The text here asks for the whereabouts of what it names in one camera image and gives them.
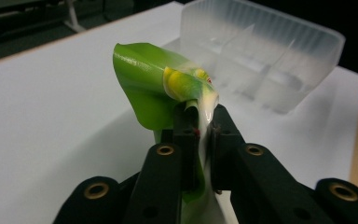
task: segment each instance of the plastic bin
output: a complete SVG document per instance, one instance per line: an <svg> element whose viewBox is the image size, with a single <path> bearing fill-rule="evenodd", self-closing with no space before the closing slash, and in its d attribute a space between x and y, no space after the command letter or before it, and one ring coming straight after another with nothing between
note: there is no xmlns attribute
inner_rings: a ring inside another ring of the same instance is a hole
<svg viewBox="0 0 358 224"><path fill-rule="evenodd" d="M218 90L287 113L333 70L344 42L336 31L252 2L204 0L185 6L178 51Z"/></svg>

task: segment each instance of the metal leg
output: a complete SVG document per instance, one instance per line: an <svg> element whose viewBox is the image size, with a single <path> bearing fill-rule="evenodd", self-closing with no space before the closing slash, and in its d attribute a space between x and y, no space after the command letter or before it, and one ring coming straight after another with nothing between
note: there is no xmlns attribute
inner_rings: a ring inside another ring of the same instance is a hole
<svg viewBox="0 0 358 224"><path fill-rule="evenodd" d="M63 23L73 31L81 33L86 31L86 29L77 23L76 12L72 1L73 0L65 0L66 5L68 6L69 20L64 21Z"/></svg>

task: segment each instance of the brass ring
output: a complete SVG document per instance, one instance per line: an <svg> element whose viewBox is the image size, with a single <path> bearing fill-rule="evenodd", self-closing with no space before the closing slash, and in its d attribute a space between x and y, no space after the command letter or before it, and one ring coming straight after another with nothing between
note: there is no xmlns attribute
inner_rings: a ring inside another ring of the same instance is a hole
<svg viewBox="0 0 358 224"><path fill-rule="evenodd" d="M356 202L358 200L358 195L353 189L348 188L347 186L340 183L332 183L329 186L330 192L332 192L336 197L348 201Z"/></svg>
<svg viewBox="0 0 358 224"><path fill-rule="evenodd" d="M102 198L109 191L109 186L104 182L90 184L84 190L84 197L90 200Z"/></svg>
<svg viewBox="0 0 358 224"><path fill-rule="evenodd" d="M256 146L246 146L246 152L254 155L254 156L261 156L264 154L263 148L256 147Z"/></svg>
<svg viewBox="0 0 358 224"><path fill-rule="evenodd" d="M161 146L159 148L157 148L157 154L161 155L161 156L169 156L171 154L173 154L174 149L173 147L170 146Z"/></svg>

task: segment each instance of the white surface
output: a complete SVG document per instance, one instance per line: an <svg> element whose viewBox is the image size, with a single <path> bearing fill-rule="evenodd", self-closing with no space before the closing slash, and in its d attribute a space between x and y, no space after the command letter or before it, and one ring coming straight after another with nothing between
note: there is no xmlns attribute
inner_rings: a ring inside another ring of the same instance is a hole
<svg viewBox="0 0 358 224"><path fill-rule="evenodd" d="M139 171L153 134L135 120L112 67L116 43L179 36L171 3L0 61L0 223L50 223L81 181ZM348 179L358 75L337 68L289 115L221 91L248 142L268 147L298 181Z"/></svg>

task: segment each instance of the tabletop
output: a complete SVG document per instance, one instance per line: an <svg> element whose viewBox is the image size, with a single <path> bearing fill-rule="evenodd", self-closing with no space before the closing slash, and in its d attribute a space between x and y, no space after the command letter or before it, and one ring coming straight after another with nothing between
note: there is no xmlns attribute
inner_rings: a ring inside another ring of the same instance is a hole
<svg viewBox="0 0 358 224"><path fill-rule="evenodd" d="M182 8L170 3L0 60L0 223L49 223L81 181L140 170L154 138L117 83L113 47L169 46ZM285 116L220 93L245 140L268 147L299 182L350 178L358 74L337 67Z"/></svg>

